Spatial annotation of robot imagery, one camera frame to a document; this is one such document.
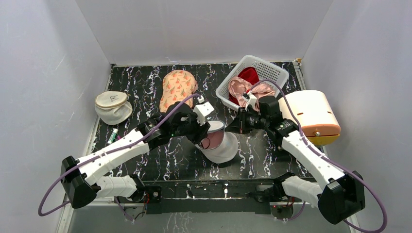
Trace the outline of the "pink bra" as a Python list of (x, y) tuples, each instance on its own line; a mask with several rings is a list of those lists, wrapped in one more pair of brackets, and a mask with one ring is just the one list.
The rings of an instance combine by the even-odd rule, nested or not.
[(215, 131), (208, 133), (207, 137), (204, 138), (198, 145), (200, 148), (205, 150), (211, 150), (218, 147), (224, 138), (224, 131)]

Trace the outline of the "white mesh laundry bag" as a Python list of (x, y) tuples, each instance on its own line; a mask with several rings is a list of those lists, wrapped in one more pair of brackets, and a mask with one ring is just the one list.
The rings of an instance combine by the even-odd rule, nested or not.
[(197, 149), (199, 149), (203, 155), (213, 163), (222, 164), (229, 162), (232, 160), (239, 150), (238, 139), (237, 137), (230, 132), (225, 131), (226, 124), (220, 120), (213, 120), (209, 121), (210, 128), (207, 131), (208, 133), (215, 132), (215, 131), (224, 131), (224, 138), (222, 143), (211, 150), (205, 150), (199, 147), (199, 145), (195, 145)]

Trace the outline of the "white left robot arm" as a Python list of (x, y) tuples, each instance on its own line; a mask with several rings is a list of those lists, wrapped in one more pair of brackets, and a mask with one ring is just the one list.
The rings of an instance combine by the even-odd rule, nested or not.
[(207, 136), (207, 116), (214, 112), (209, 102), (190, 108), (177, 102), (166, 113), (153, 115), (123, 138), (105, 148), (61, 164), (61, 184), (74, 209), (82, 208), (96, 198), (125, 197), (133, 202), (143, 200), (147, 189), (135, 175), (108, 177), (107, 173), (128, 160), (163, 146), (173, 137), (184, 136), (198, 144)]

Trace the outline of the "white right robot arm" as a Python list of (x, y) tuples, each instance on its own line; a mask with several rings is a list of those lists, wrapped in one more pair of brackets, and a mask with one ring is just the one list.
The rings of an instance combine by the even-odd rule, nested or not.
[(306, 181), (287, 172), (275, 178), (272, 187), (249, 193), (249, 196), (258, 201), (286, 201), (289, 197), (297, 197), (316, 206), (332, 224), (365, 208), (359, 173), (350, 176), (325, 161), (325, 156), (301, 134), (297, 124), (283, 117), (275, 97), (262, 97), (258, 103), (258, 112), (252, 107), (238, 108), (235, 119), (225, 130), (238, 134), (264, 130), (276, 147), (293, 155), (316, 181)]

